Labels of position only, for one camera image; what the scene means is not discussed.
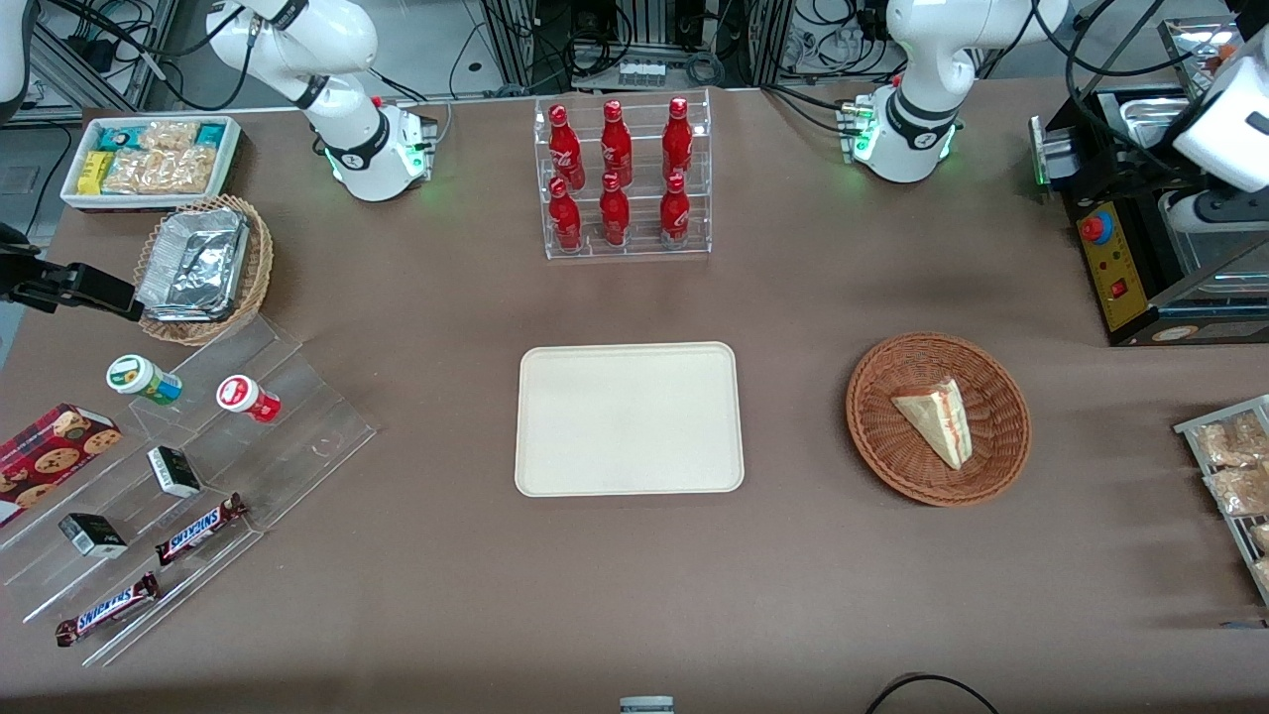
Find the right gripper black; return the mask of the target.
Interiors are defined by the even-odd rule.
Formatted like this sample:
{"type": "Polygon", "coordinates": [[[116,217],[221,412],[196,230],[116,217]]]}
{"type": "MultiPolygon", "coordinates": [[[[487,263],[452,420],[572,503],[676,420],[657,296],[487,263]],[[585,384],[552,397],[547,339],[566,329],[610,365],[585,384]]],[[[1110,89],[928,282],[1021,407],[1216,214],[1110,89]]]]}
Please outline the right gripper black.
{"type": "Polygon", "coordinates": [[[135,287],[89,264],[60,266],[42,263],[41,250],[3,250],[1,299],[32,309],[57,304],[91,304],[123,320],[140,321],[143,303],[136,301],[135,287]]]}

